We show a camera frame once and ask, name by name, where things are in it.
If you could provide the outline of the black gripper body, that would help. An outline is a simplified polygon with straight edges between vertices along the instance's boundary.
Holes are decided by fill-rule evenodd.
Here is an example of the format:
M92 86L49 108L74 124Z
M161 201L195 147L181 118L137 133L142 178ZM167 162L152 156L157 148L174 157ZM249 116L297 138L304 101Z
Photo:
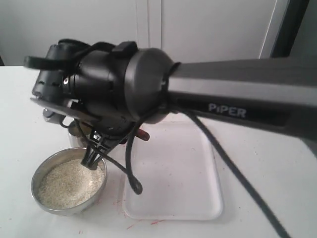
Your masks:
M87 149L89 151L112 151L117 145L127 140L138 117L84 117L84 124L91 127L92 135L89 135Z

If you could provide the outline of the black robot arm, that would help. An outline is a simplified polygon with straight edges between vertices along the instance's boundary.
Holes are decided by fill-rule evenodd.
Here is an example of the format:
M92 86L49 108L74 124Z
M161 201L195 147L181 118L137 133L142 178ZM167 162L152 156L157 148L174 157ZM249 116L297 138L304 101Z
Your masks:
M232 124L317 139L317 59L272 58L174 62L156 48L133 41L89 45L63 39L44 58L28 56L39 70L33 101L89 124L109 153L134 124L185 109Z

